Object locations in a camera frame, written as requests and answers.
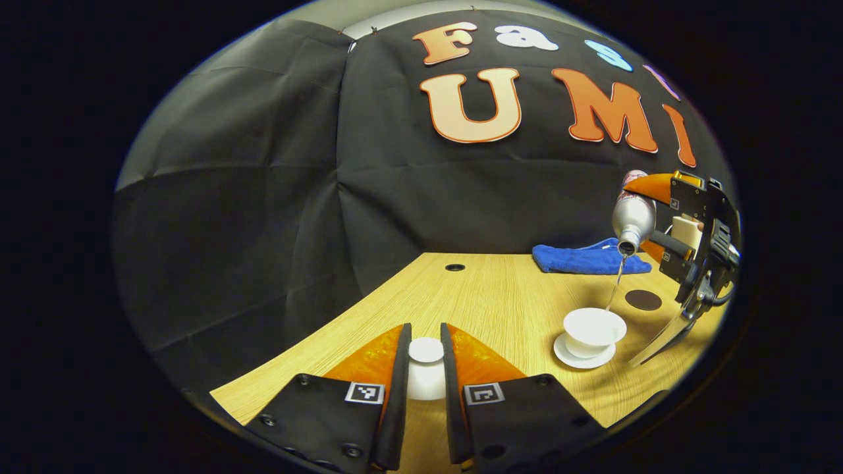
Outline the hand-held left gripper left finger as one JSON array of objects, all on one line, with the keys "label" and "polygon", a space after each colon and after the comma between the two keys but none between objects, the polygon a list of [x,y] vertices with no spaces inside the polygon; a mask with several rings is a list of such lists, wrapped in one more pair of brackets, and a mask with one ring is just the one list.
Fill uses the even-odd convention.
[{"label": "hand-held left gripper left finger", "polygon": [[322,376],[293,376],[245,429],[313,470],[397,470],[411,341],[412,326],[406,323],[371,339]]}]

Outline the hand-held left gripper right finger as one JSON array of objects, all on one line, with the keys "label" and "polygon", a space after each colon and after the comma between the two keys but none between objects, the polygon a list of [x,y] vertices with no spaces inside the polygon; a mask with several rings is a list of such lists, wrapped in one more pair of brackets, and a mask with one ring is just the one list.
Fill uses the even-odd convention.
[{"label": "hand-held left gripper right finger", "polygon": [[550,471],[605,434],[553,375],[527,376],[448,323],[441,342],[449,456],[463,471]]}]

